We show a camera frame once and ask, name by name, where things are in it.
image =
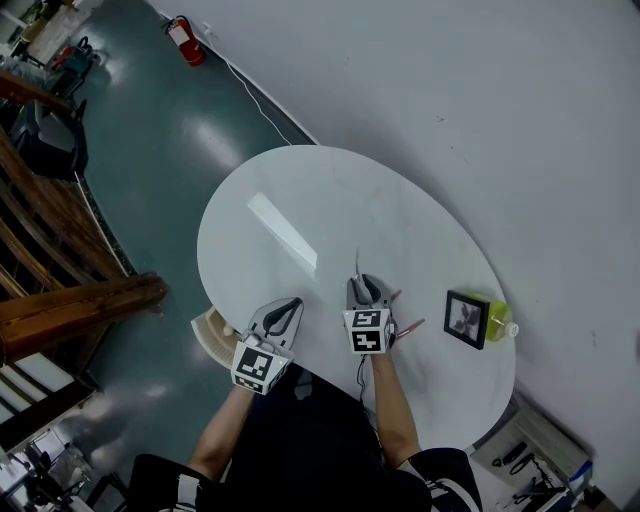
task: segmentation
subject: bottle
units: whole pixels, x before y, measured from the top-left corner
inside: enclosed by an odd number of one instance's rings
[[[478,292],[471,293],[470,296],[490,303],[485,340],[500,341],[505,336],[515,338],[518,335],[520,327],[513,322],[513,313],[508,304]]]

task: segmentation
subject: framed photo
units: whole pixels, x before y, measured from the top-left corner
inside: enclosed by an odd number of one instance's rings
[[[482,350],[488,318],[489,302],[473,299],[453,290],[447,292],[444,330],[451,336]]]

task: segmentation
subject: round table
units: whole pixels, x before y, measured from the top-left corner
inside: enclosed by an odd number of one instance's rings
[[[503,299],[466,231],[427,193],[364,156],[322,146],[268,151],[242,164],[211,198],[198,266],[213,305],[238,331],[261,306],[298,296],[295,362],[354,397],[360,357],[342,321],[346,282],[360,271],[402,289],[393,360],[423,448],[466,448],[498,420],[515,374],[512,339],[478,351],[443,331],[447,290]],[[370,362],[364,403],[374,410]]]

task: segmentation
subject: black picture frame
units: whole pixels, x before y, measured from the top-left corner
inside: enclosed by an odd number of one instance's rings
[[[456,331],[455,329],[452,329],[449,327],[450,320],[451,320],[452,299],[456,299],[464,304],[468,304],[470,306],[480,308],[480,319],[478,322],[478,339],[473,340],[469,336],[465,336],[464,333],[460,331]],[[447,292],[447,308],[444,314],[444,331],[448,334],[451,334],[451,336],[458,338],[461,341],[464,341],[467,345],[470,345],[477,350],[482,350],[484,348],[484,339],[487,333],[487,322],[489,321],[489,304],[490,304],[489,302],[474,299],[467,295],[463,295],[462,293],[449,290]]]

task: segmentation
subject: red fire extinguisher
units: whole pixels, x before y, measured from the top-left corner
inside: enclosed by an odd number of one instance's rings
[[[178,45],[182,56],[192,66],[199,66],[204,62],[205,53],[198,40],[193,35],[189,20],[184,16],[176,16],[165,25],[165,34]]]

